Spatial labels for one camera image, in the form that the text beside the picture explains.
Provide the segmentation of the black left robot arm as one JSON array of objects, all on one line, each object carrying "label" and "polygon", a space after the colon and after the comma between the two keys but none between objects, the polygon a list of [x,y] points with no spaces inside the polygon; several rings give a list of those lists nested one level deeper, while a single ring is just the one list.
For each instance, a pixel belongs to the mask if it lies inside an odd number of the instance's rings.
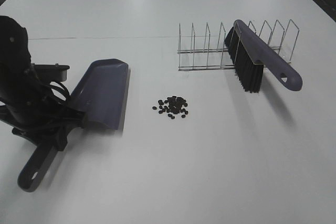
[{"label": "black left robot arm", "polygon": [[63,82],[69,66],[35,65],[28,33],[16,20],[1,16],[1,121],[36,145],[51,142],[63,151],[67,135],[83,126],[83,112],[72,109]]}]

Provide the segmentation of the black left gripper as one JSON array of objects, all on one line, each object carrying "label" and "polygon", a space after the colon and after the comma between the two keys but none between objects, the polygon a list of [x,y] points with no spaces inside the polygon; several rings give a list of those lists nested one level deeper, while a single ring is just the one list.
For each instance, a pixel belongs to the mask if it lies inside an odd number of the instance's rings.
[{"label": "black left gripper", "polygon": [[[35,71],[5,72],[6,108],[19,125],[38,127],[60,119],[67,123],[85,124],[86,114],[66,107],[66,100],[57,97],[54,90],[66,96],[66,87],[62,82],[42,82]],[[73,125],[54,128],[54,146],[57,151],[65,149],[67,136],[73,129]]]}]

